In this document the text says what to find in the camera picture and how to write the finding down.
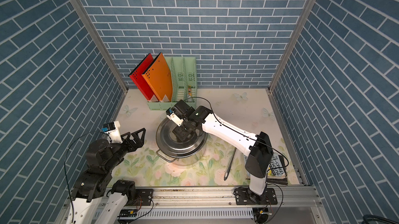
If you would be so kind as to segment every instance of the brick wallpaper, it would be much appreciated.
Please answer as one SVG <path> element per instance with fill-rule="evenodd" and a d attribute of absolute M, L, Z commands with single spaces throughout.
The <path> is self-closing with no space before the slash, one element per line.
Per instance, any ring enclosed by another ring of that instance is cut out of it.
<path fill-rule="evenodd" d="M 0 223 L 54 222 L 122 91 L 68 0 L 0 0 L 0 71 Z"/>
<path fill-rule="evenodd" d="M 399 219 L 399 0 L 317 0 L 275 96 L 331 223 Z"/>
<path fill-rule="evenodd" d="M 305 0 L 82 0 L 129 87 L 147 53 L 197 57 L 202 87 L 267 87 Z"/>

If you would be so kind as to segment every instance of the table surface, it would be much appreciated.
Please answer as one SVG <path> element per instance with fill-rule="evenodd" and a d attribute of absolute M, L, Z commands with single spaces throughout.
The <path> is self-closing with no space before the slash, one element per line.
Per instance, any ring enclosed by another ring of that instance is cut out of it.
<path fill-rule="evenodd" d="M 264 89 L 198 89 L 198 97 L 209 100 L 212 108 L 225 121 L 253 133 L 261 131 L 269 135 L 273 148 L 282 152 L 290 161 L 287 167 L 288 184 L 299 184 L 277 121 Z M 203 99 L 197 106 L 209 108 Z M 223 180 L 225 169 L 234 147 L 224 140 L 209 135 L 202 158 L 187 167 L 168 163 L 155 152 L 158 146 L 155 134 L 165 111 L 151 111 L 147 100 L 138 89 L 130 89 L 117 116 L 121 134 L 146 128 L 144 146 L 128 153 L 125 160 L 112 171 L 108 187 L 119 179 L 131 180 L 138 187 L 165 186 L 216 186 L 247 185 L 247 171 L 240 151 L 236 151 L 230 175 Z"/>

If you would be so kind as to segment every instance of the mounting plate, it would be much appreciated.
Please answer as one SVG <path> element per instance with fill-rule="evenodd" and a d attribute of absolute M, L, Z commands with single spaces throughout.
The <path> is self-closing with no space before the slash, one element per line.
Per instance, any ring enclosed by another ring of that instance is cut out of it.
<path fill-rule="evenodd" d="M 141 205 L 142 206 L 151 206 L 151 200 L 152 200 L 152 193 L 154 190 L 152 188 L 141 188 L 136 191 L 137 198 L 140 199 L 141 197 Z M 137 203 L 134 204 L 129 204 L 127 206 L 136 206 L 138 205 Z"/>
<path fill-rule="evenodd" d="M 266 188 L 261 196 L 254 195 L 256 199 L 253 197 L 251 197 L 251 199 L 247 190 L 248 188 L 244 187 L 234 189 L 235 202 L 237 205 L 277 205 L 276 193 L 273 188 Z"/>

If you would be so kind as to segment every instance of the pot handle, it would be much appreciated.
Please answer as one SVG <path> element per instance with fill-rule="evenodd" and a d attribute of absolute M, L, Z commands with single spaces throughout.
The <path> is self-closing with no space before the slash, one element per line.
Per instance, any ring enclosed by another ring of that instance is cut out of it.
<path fill-rule="evenodd" d="M 165 161 L 167 161 L 167 162 L 174 162 L 174 161 L 176 161 L 177 158 L 173 159 L 172 161 L 167 160 L 165 157 L 161 156 L 161 155 L 158 153 L 159 151 L 160 151 L 160 149 L 158 149 L 155 153 L 156 153 L 160 158 L 164 159 Z"/>

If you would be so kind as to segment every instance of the book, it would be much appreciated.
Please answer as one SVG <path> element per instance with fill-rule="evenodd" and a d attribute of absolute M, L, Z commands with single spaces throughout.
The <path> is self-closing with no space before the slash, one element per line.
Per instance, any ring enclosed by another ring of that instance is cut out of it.
<path fill-rule="evenodd" d="M 144 70 L 142 77 L 147 81 L 160 102 L 172 101 L 172 74 L 162 52 Z"/>
<path fill-rule="evenodd" d="M 141 74 L 144 72 L 144 70 L 147 70 L 153 60 L 154 59 L 152 58 L 152 55 L 149 53 L 129 74 L 130 79 L 134 82 L 148 102 L 158 102 L 158 98 L 155 96 L 151 87 L 148 85 L 143 76 L 141 76 Z"/>
<path fill-rule="evenodd" d="M 244 161 L 247 163 L 248 157 L 244 155 Z M 267 179 L 285 179 L 287 174 L 285 168 L 279 168 L 284 166 L 284 158 L 279 156 L 277 152 L 273 153 L 270 165 L 267 168 Z M 250 179 L 250 173 L 247 171 L 246 179 Z"/>

